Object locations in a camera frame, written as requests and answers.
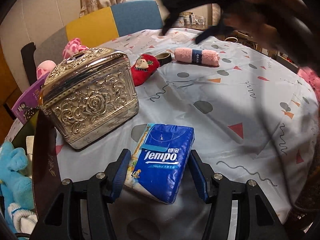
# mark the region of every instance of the red slipper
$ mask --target red slipper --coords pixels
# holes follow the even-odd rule
[[[131,67],[134,86],[142,85],[158,67],[160,63],[154,56],[142,54]]]

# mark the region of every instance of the embossed rose pattern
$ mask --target embossed rose pattern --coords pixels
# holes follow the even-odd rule
[[[131,101],[124,73],[119,71],[75,91],[53,107],[68,136],[73,136]]]
[[[104,114],[106,112],[107,105],[104,96],[99,94],[93,94],[86,102],[86,111],[89,114]]]

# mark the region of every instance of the tape roll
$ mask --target tape roll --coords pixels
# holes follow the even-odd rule
[[[172,61],[171,53],[165,52],[156,56],[156,59],[159,61],[160,66],[168,64]]]

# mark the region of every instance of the pink plush toy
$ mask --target pink plush toy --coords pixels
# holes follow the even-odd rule
[[[64,48],[62,52],[63,59],[69,58],[73,54],[87,49],[89,48],[81,45],[81,40],[79,38],[74,38],[73,40],[69,41],[66,47]]]
[[[320,78],[317,76],[316,72],[309,67],[303,67],[299,69],[298,76],[302,77],[310,84],[316,94],[318,102],[320,103]]]
[[[186,63],[219,66],[219,54],[213,50],[198,50],[190,48],[177,48],[174,51],[176,60]]]
[[[39,80],[44,74],[53,70],[56,64],[52,60],[46,60],[37,67],[37,80]]]

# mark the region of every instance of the blue plush toy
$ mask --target blue plush toy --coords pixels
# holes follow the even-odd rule
[[[21,208],[34,209],[32,181],[18,171],[26,168],[28,159],[23,148],[14,148],[6,141],[0,147],[0,195],[4,197],[5,220],[15,233],[12,220],[8,215],[8,206],[15,202]]]

